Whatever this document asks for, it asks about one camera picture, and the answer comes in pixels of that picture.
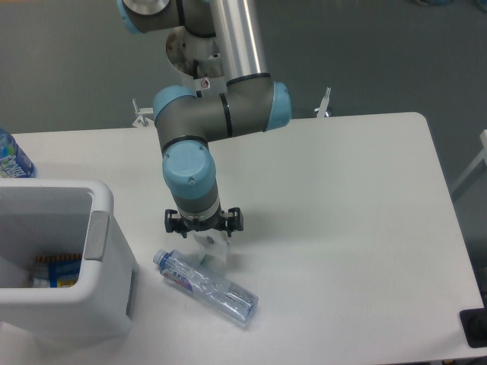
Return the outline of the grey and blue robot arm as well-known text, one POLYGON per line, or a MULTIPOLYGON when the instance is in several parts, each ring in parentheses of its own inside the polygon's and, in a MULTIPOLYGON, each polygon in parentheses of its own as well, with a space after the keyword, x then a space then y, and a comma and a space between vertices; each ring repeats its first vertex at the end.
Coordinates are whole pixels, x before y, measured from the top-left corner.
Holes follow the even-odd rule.
POLYGON ((153 101, 162 172, 176 208, 166 210, 169 233, 244 228, 239 208, 222 210, 212 141, 267 132, 291 119, 286 86, 272 80, 253 1, 120 1, 123 23, 133 33, 183 27, 197 41, 215 41, 226 91, 200 96, 174 85, 153 101))

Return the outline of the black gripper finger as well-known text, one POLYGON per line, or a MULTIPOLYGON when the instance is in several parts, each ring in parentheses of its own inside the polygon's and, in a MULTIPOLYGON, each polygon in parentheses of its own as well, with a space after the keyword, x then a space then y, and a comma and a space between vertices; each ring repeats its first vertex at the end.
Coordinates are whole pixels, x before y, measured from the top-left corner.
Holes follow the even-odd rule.
POLYGON ((187 226, 177 210, 165 210, 164 227, 167 233, 177 233, 182 238, 187 238, 187 226))
POLYGON ((234 232, 242 232, 244 230, 244 216, 239 207, 222 211, 221 216, 224 222, 224 232, 228 237, 232 237, 234 232))

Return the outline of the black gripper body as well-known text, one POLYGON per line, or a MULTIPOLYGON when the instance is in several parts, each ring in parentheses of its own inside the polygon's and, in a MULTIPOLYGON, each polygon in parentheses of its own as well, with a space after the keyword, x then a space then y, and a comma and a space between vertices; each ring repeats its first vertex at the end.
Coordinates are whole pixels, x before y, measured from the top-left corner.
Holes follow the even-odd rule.
POLYGON ((187 231, 207 231, 211 229, 216 230, 223 230, 224 229, 224 218, 221 216, 220 213, 214 213, 211 217, 207 219, 187 219, 185 217, 181 217, 183 222, 183 226, 187 231))

